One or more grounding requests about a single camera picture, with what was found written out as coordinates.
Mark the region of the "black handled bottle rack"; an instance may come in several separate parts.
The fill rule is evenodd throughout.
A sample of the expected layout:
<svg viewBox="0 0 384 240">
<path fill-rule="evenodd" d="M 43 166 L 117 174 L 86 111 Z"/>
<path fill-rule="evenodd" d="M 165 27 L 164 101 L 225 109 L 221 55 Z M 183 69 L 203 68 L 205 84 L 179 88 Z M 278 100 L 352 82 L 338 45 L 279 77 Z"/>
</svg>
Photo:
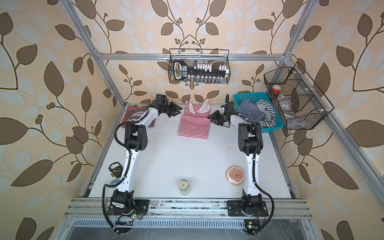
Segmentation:
<svg viewBox="0 0 384 240">
<path fill-rule="evenodd" d="M 229 80 L 231 69 L 223 61 L 171 60 L 168 74 L 170 81 L 220 82 Z"/>
</svg>

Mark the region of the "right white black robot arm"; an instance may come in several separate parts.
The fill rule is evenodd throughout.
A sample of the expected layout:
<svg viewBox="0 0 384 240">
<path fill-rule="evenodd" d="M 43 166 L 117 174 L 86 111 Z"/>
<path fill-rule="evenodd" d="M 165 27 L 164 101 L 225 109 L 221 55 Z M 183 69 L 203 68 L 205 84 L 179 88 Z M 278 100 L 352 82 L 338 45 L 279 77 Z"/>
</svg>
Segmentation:
<svg viewBox="0 0 384 240">
<path fill-rule="evenodd" d="M 239 200 L 227 201 L 226 208 L 230 217 L 253 218 L 245 223 L 247 235 L 256 236 L 271 221 L 275 212 L 273 197 L 259 186 L 259 159 L 264 147 L 261 125 L 244 117 L 236 111 L 234 102 L 226 96 L 224 105 L 209 116 L 218 126 L 234 126 L 238 130 L 238 146 L 245 155 L 247 170 L 244 187 Z"/>
</svg>

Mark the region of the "navy white striped tank top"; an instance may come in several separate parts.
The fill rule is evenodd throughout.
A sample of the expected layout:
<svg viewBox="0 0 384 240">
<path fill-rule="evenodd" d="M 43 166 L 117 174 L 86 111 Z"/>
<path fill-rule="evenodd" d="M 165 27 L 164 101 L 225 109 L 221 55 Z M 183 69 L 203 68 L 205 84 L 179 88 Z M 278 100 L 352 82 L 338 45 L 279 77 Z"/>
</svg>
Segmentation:
<svg viewBox="0 0 384 240">
<path fill-rule="evenodd" d="M 256 103 L 252 103 L 250 100 L 242 101 L 239 110 L 245 118 L 259 123 L 261 128 L 274 128 L 277 126 L 276 112 L 266 100 L 260 99 Z"/>
</svg>

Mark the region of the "teal plastic basket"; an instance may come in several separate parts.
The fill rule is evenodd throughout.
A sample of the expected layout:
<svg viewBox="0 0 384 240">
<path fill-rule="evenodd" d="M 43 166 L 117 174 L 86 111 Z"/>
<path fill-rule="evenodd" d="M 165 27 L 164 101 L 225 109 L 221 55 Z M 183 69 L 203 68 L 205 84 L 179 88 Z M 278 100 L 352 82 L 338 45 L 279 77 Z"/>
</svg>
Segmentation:
<svg viewBox="0 0 384 240">
<path fill-rule="evenodd" d="M 284 124 L 265 93 L 234 95 L 236 108 L 244 118 L 259 123 L 263 133 L 281 129 Z"/>
</svg>

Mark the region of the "blue tape roll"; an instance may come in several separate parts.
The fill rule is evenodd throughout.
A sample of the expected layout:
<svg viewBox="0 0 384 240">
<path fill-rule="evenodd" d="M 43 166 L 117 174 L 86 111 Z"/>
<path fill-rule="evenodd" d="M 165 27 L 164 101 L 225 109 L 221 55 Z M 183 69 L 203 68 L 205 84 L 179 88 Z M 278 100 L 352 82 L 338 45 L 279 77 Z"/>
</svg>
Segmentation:
<svg viewBox="0 0 384 240">
<path fill-rule="evenodd" d="M 114 180 L 112 180 L 112 181 L 110 182 L 110 185 L 111 185 L 111 186 L 114 186 L 114 185 L 116 185 L 119 181 L 120 181 L 120 179 L 114 179 Z"/>
</svg>

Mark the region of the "beige round container pink lid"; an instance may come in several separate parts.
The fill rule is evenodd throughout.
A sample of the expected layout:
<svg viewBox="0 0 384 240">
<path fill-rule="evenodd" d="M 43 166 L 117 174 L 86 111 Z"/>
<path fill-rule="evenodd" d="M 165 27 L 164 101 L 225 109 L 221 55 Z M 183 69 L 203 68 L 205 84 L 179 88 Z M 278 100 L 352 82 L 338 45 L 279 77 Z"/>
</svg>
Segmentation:
<svg viewBox="0 0 384 240">
<path fill-rule="evenodd" d="M 231 166 L 226 171 L 226 179 L 233 186 L 239 186 L 245 179 L 245 172 L 239 166 Z"/>
</svg>

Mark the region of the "small clear jar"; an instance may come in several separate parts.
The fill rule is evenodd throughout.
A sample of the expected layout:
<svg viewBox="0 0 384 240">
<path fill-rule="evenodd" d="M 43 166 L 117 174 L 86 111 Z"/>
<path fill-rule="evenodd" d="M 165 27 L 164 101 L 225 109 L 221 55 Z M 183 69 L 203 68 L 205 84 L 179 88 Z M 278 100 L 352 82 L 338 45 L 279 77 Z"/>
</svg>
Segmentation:
<svg viewBox="0 0 384 240">
<path fill-rule="evenodd" d="M 181 195 L 183 195 L 183 196 L 189 195 L 189 193 L 191 191 L 191 185 L 188 182 L 188 180 L 181 179 L 179 181 L 179 190 L 180 190 Z"/>
</svg>

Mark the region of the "striped red white tank top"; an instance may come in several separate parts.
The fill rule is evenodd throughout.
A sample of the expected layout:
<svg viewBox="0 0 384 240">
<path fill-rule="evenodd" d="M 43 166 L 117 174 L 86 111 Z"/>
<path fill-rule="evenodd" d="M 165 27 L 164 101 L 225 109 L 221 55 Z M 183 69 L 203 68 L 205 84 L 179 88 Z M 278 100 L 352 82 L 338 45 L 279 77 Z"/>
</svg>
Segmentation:
<svg viewBox="0 0 384 240">
<path fill-rule="evenodd" d="M 186 102 L 184 112 L 181 116 L 181 122 L 178 130 L 178 136 L 208 139 L 211 121 L 211 102 L 205 100 L 203 103 L 193 104 Z"/>
</svg>

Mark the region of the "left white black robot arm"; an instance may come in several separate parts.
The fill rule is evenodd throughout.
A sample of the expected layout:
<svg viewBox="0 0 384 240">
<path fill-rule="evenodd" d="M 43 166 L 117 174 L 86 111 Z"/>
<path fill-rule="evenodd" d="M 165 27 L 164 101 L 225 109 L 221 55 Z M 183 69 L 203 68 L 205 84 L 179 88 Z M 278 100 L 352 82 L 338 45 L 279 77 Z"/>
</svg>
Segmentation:
<svg viewBox="0 0 384 240">
<path fill-rule="evenodd" d="M 134 195 L 134 174 L 140 154 L 148 145 L 147 128 L 161 114 L 169 118 L 181 113 L 181 108 L 167 96 L 157 94 L 156 99 L 146 107 L 144 113 L 135 120 L 127 120 L 120 123 L 114 130 L 115 141 L 126 150 L 125 163 L 119 181 L 116 184 L 103 185 L 102 209 L 107 216 L 105 207 L 105 193 L 107 188 L 114 189 L 110 198 L 110 208 L 120 210 L 123 215 L 133 216 L 139 213 L 140 207 L 135 203 Z"/>
</svg>

